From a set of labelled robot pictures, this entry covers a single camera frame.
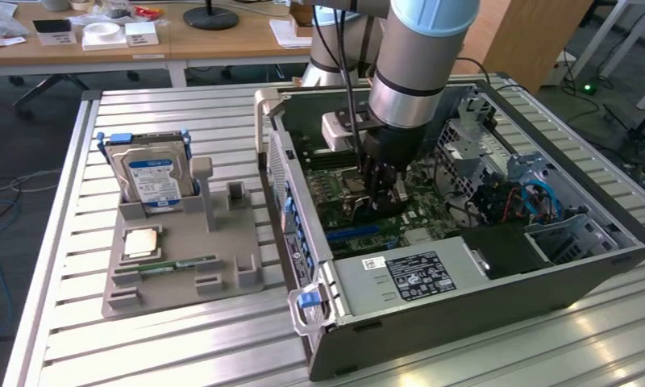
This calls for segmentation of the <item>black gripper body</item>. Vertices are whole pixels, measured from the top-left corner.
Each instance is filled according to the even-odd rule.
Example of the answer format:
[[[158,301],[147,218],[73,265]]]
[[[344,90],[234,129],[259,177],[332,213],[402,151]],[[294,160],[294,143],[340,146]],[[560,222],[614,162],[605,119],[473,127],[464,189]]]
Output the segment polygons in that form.
[[[364,153],[380,164],[406,169],[425,138],[425,128],[374,127],[365,132]]]

